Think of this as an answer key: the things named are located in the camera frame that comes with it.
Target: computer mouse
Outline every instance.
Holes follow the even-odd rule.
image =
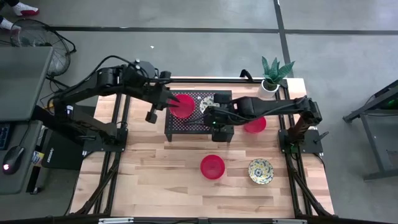
[[[2,161],[2,172],[7,175],[15,174],[21,165],[21,159],[24,152],[24,147],[12,146]]]

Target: patterned plate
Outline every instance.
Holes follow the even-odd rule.
[[[257,184],[268,184],[274,178],[274,168],[265,159],[255,159],[249,164],[249,176]]]
[[[200,102],[199,108],[201,113],[204,113],[208,106],[220,106],[220,104],[214,102],[214,96],[207,96]]]

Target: keyboard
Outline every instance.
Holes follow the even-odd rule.
[[[0,123],[0,150],[7,150],[11,137],[11,123]]]

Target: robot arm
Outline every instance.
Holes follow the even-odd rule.
[[[214,101],[220,107],[209,106],[204,112],[204,124],[215,130],[212,136],[214,141],[225,141],[221,136],[225,136],[224,131],[228,132],[228,126],[246,124],[266,115],[300,114],[299,121],[288,132],[291,143],[302,142],[307,129],[322,121],[317,103],[307,96],[294,100],[271,101],[248,96],[234,100],[228,97],[215,94]]]
[[[93,96],[122,93],[152,103],[146,120],[155,123],[156,110],[173,106],[168,104],[169,99],[178,101],[165,86],[170,83],[170,76],[170,72],[157,74],[157,69],[152,64],[139,60],[127,65],[101,68],[82,82],[58,92],[53,97],[54,116],[61,123],[75,124],[80,129],[94,131],[104,142],[112,144],[118,137],[116,125],[104,124],[81,111],[74,110],[73,105]]]

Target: desk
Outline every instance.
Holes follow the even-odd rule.
[[[306,94],[302,79],[287,81],[291,98]],[[238,98],[256,96],[259,84],[173,83],[170,87],[232,90],[233,98]],[[96,119],[111,122],[115,98],[99,98]],[[119,166],[112,216],[294,217],[286,161],[279,151],[277,116],[267,116],[266,130],[257,135],[246,134],[242,126],[235,127],[228,146],[225,142],[211,142],[207,135],[174,134],[173,141],[168,142],[164,134],[165,111],[157,113],[156,124],[150,124],[145,121],[149,109],[149,103],[131,99],[129,137]],[[207,180],[200,172],[200,162],[209,154],[225,161],[226,172],[218,180]],[[97,187],[103,157],[103,152],[96,152],[83,161],[71,212],[81,208]],[[249,163],[259,157],[274,166],[274,180],[268,185],[257,185],[248,177]],[[312,154],[303,154],[303,164],[309,189],[333,213],[322,163]],[[304,211],[300,190],[298,195]]]
[[[19,145],[28,128],[52,58],[52,47],[2,47],[0,51],[0,122],[13,122],[7,151]],[[31,121],[22,143],[25,153],[19,170],[12,175],[0,171],[0,195],[25,191],[32,171],[31,160],[41,121]]]

